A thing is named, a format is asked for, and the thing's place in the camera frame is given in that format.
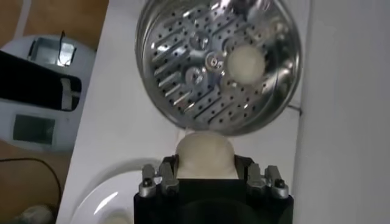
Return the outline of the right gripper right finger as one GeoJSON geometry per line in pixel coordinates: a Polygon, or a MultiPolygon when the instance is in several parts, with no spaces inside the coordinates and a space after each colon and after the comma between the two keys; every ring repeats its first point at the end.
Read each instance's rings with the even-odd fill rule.
{"type": "Polygon", "coordinates": [[[238,180],[233,181],[236,200],[287,200],[289,187],[281,178],[277,166],[268,166],[264,173],[252,158],[235,155],[238,180]]]}

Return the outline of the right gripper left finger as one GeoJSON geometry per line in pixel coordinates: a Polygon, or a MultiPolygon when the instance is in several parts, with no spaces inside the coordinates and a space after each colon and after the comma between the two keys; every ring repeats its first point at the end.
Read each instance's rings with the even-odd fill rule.
{"type": "Polygon", "coordinates": [[[158,172],[151,164],[142,167],[142,181],[138,186],[138,195],[143,198],[151,198],[157,194],[157,186],[165,196],[172,196],[179,191],[179,180],[177,179],[177,169],[179,166],[179,156],[172,155],[163,158],[158,167],[158,172]]]}

